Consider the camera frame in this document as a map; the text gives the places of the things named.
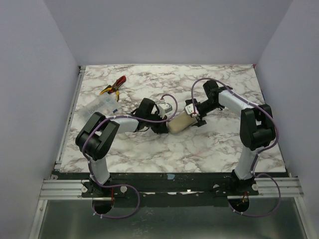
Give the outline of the beige zippered umbrella case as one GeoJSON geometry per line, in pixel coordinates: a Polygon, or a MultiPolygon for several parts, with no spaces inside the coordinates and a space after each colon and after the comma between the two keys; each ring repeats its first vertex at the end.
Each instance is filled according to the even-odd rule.
{"type": "Polygon", "coordinates": [[[168,122],[167,128],[170,133],[178,134],[187,127],[195,124],[196,122],[196,118],[188,115],[186,111],[182,111],[178,116],[174,117],[171,121],[168,122]]]}

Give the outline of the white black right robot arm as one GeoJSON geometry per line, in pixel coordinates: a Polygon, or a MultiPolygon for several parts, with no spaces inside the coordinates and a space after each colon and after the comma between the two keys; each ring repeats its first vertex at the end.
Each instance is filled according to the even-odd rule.
{"type": "Polygon", "coordinates": [[[232,188],[251,182],[255,176],[255,165],[259,155],[278,143],[279,133],[274,123],[272,110],[268,104],[257,105],[235,93],[231,87],[213,78],[202,78],[207,100],[197,102],[194,97],[196,80],[191,87],[191,107],[189,115],[197,120],[196,126],[206,124],[203,119],[215,109],[229,109],[240,118],[240,139],[243,149],[239,162],[231,173],[232,188]]]}

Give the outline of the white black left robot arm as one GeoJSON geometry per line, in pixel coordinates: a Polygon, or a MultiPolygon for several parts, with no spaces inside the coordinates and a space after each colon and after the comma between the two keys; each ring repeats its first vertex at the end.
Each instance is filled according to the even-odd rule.
{"type": "Polygon", "coordinates": [[[171,104],[163,99],[156,104],[144,98],[135,110],[125,116],[106,117],[100,112],[93,113],[75,139],[88,160],[90,178],[101,185],[106,185],[110,179],[106,155],[117,134],[144,129],[151,129],[156,134],[168,133],[166,114],[171,111],[171,104]]]}

